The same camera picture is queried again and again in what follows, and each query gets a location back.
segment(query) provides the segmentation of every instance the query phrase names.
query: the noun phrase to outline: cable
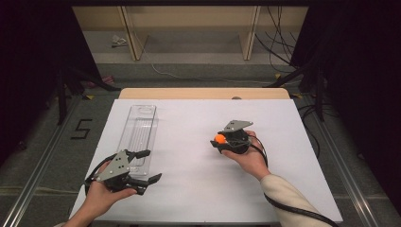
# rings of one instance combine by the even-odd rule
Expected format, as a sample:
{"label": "cable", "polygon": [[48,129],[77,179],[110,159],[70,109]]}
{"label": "cable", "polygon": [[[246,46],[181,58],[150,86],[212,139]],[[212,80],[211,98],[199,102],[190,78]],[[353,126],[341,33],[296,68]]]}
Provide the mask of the cable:
{"label": "cable", "polygon": [[296,207],[293,207],[293,206],[284,205],[283,203],[280,203],[280,202],[275,201],[272,198],[268,197],[266,194],[265,194],[265,198],[271,205],[273,205],[273,206],[275,206],[275,207],[277,207],[279,209],[282,209],[282,210],[285,210],[285,211],[288,211],[288,212],[291,212],[291,213],[294,213],[294,214],[297,214],[297,215],[302,215],[302,216],[314,218],[316,220],[324,222],[324,223],[326,223],[326,224],[328,224],[330,226],[333,226],[333,227],[338,227],[339,226],[338,224],[336,224],[336,222],[334,222],[330,218],[327,218],[327,217],[325,217],[325,216],[323,216],[321,214],[318,214],[318,213],[315,213],[315,212],[311,212],[311,211],[307,211],[307,210],[300,209],[300,208],[296,208]]}
{"label": "cable", "polygon": [[[268,158],[267,158],[266,151],[265,151],[265,148],[263,147],[262,142],[258,138],[256,138],[255,136],[250,135],[250,137],[255,138],[258,141],[258,143],[262,146],[263,151],[260,148],[258,148],[257,146],[255,146],[253,144],[250,144],[250,146],[252,148],[255,148],[263,156],[266,166],[269,167],[268,166]],[[294,213],[294,214],[297,214],[297,215],[306,216],[306,217],[309,217],[309,218],[314,218],[314,219],[322,221],[322,222],[324,222],[324,223],[326,223],[326,224],[328,224],[330,226],[338,227],[336,222],[334,222],[330,218],[327,218],[327,217],[325,217],[325,216],[323,216],[321,214],[318,214],[318,213],[315,213],[315,212],[311,212],[311,211],[307,211],[307,210],[300,209],[300,208],[293,207],[293,206],[288,206],[288,205],[285,205],[283,203],[280,203],[278,201],[273,200],[272,198],[268,197],[266,194],[264,194],[264,195],[265,195],[266,200],[271,205],[277,207],[278,209],[282,209],[282,210],[285,210],[285,211],[288,211],[288,212],[291,212],[291,213]]]}

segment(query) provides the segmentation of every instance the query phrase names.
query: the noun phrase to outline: sleeve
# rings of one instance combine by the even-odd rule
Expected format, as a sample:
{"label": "sleeve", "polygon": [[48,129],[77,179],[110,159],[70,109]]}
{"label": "sleeve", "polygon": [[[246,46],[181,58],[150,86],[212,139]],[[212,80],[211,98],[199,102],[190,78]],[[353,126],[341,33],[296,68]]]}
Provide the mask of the sleeve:
{"label": "sleeve", "polygon": [[[265,176],[260,181],[260,183],[262,185],[264,193],[273,200],[283,203],[287,206],[292,206],[320,214],[319,211],[315,207],[313,207],[312,204],[309,203],[304,195],[300,191],[298,191],[298,189],[296,189],[292,184],[290,184],[283,178],[270,174],[268,176]],[[316,220],[314,218],[290,213],[276,207],[274,207],[274,210],[278,218],[280,219],[280,223],[283,227],[330,226],[329,224]]]}

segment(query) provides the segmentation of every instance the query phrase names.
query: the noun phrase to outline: human hand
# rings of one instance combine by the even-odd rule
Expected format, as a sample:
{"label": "human hand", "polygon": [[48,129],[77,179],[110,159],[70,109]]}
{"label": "human hand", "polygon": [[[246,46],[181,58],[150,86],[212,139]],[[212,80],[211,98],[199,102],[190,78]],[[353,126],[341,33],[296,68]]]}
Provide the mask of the human hand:
{"label": "human hand", "polygon": [[[246,131],[246,133],[252,138],[252,144],[263,150],[262,145],[255,138],[256,133],[254,131]],[[239,163],[245,172],[253,175],[258,181],[270,174],[264,157],[255,148],[249,147],[243,154],[236,154],[227,149],[222,150],[221,153]]]}
{"label": "human hand", "polygon": [[[102,172],[109,162],[99,168]],[[63,226],[88,226],[95,218],[106,213],[117,201],[136,194],[132,188],[127,188],[118,192],[111,192],[103,182],[93,181],[89,187],[86,199],[75,215]]]}

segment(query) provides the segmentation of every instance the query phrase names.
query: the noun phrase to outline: white table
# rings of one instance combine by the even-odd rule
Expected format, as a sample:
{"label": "white table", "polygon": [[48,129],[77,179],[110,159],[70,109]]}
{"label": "white table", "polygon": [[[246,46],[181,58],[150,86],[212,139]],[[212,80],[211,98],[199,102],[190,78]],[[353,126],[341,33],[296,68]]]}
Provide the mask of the white table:
{"label": "white table", "polygon": [[[156,105],[159,125],[149,176],[163,173],[144,196],[116,203],[97,220],[146,224],[258,224],[278,222],[259,182],[213,148],[210,140],[233,119],[252,121],[270,171],[297,187],[325,216],[342,218],[290,99],[118,99],[89,173],[116,152],[131,105]],[[72,215],[85,198],[78,194]]]}

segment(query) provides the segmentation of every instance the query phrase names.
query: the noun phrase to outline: transparent plastic box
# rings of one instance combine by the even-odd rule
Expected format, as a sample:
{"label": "transparent plastic box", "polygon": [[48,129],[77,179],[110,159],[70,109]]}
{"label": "transparent plastic box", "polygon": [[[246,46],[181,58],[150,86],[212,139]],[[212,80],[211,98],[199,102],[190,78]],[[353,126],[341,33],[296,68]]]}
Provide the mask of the transparent plastic box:
{"label": "transparent plastic box", "polygon": [[156,106],[131,106],[117,152],[124,149],[128,151],[149,149],[150,155],[140,159],[134,158],[130,162],[130,175],[148,175],[158,122]]}

